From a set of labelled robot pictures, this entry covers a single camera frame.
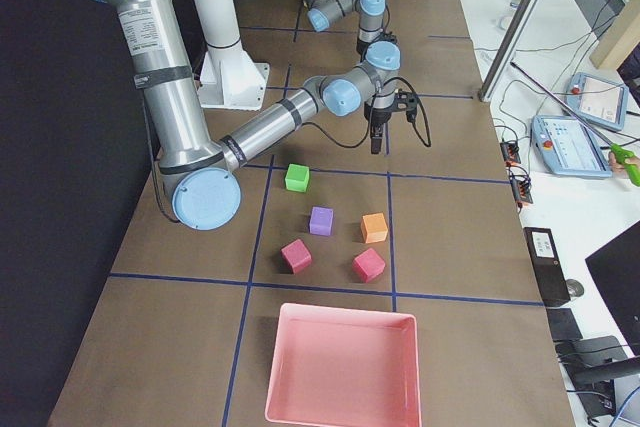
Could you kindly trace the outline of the teach pendant far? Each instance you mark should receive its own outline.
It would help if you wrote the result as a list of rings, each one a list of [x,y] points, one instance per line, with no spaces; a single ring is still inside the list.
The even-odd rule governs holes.
[[[566,102],[591,123],[620,132],[625,125],[629,96],[623,83],[579,72],[568,82]]]

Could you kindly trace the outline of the dark red foam block left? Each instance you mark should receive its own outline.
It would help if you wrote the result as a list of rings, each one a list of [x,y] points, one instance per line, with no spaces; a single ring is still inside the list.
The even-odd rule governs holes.
[[[285,245],[281,248],[280,252],[286,265],[293,274],[301,272],[310,266],[313,261],[311,252],[302,239],[296,239]]]

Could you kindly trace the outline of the purple foam block near pink tray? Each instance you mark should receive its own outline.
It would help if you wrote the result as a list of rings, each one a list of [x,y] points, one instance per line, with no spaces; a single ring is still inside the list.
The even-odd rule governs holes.
[[[309,232],[313,235],[330,236],[333,227],[332,208],[313,206],[309,220]]]

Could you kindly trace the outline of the orange black connector module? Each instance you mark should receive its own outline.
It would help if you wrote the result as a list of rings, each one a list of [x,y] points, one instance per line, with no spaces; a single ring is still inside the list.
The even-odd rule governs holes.
[[[502,141],[500,150],[517,208],[521,210],[525,206],[532,205],[531,177],[521,165],[519,144],[515,140]]]

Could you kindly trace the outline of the teach pendant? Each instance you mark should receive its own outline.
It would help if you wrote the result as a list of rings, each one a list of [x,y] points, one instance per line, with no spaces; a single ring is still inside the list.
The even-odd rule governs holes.
[[[547,169],[559,176],[605,179],[612,172],[594,135],[568,116],[531,119],[535,149]]]
[[[568,82],[566,102],[591,123],[620,132],[625,125],[629,96],[623,83],[579,72]]]

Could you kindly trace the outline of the pink plastic tray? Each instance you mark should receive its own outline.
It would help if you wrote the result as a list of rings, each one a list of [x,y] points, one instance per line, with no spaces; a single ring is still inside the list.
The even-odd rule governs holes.
[[[419,426],[418,328],[411,314],[285,303],[265,406],[299,426]]]

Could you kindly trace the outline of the orange foam block near pink tray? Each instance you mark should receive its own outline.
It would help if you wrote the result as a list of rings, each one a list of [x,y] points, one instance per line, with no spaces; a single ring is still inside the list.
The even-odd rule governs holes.
[[[383,242],[388,237],[388,225],[381,212],[363,215],[360,228],[363,241],[366,244]]]

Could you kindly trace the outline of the aluminium frame post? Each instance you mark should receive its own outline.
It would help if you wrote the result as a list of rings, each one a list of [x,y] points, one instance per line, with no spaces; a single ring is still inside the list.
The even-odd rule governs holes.
[[[488,103],[491,101],[500,78],[515,55],[520,38],[538,1],[539,0],[521,0],[478,92],[478,98],[481,102]]]

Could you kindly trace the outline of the green foam block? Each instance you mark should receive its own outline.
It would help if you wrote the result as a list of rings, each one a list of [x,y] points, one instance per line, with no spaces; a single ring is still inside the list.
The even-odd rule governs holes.
[[[291,163],[285,175],[285,187],[288,191],[305,193],[310,181],[310,169],[306,165]]]

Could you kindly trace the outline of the black monitor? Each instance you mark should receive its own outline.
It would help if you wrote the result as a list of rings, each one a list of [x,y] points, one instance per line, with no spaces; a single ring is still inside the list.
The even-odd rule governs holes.
[[[586,264],[616,325],[638,355],[639,227],[630,227],[599,248]]]

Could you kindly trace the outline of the black box on desk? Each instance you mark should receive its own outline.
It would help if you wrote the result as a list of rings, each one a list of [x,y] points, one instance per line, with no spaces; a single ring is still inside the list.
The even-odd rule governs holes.
[[[544,305],[563,306],[570,296],[551,230],[524,227],[523,232]]]

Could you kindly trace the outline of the pink-red foam block right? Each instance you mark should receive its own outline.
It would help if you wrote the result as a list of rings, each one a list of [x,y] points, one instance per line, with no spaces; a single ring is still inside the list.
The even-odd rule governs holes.
[[[385,260],[373,248],[366,249],[357,255],[352,262],[353,271],[364,283],[368,283],[381,275],[385,267]]]

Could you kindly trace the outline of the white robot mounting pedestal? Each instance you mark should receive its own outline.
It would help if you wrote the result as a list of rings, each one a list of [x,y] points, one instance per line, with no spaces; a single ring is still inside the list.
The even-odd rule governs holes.
[[[270,67],[244,50],[234,0],[194,0],[207,53],[198,90],[204,108],[259,110]]]

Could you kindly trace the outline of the teach pendant near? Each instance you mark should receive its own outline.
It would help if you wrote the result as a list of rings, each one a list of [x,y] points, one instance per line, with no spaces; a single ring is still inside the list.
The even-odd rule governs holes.
[[[535,149],[547,169],[559,176],[605,179],[612,172],[594,135],[568,116],[531,119]]]

